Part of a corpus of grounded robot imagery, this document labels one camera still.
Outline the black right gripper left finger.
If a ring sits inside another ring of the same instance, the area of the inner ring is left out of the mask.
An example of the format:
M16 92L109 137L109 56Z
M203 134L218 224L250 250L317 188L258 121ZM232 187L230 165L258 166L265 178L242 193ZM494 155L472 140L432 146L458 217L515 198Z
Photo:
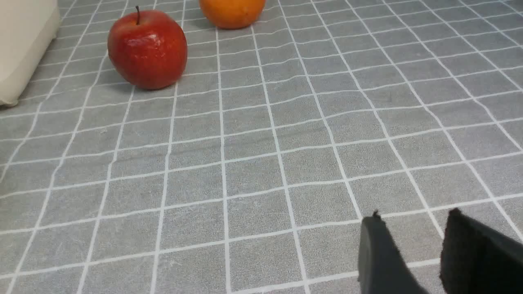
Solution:
M409 270L377 210L361 221L358 282L362 294L428 293Z

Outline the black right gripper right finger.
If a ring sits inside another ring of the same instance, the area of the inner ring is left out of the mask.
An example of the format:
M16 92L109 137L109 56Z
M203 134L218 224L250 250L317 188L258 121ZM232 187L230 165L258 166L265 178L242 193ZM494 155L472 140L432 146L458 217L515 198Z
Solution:
M454 208L443 238L440 279L447 294L521 294L522 244Z

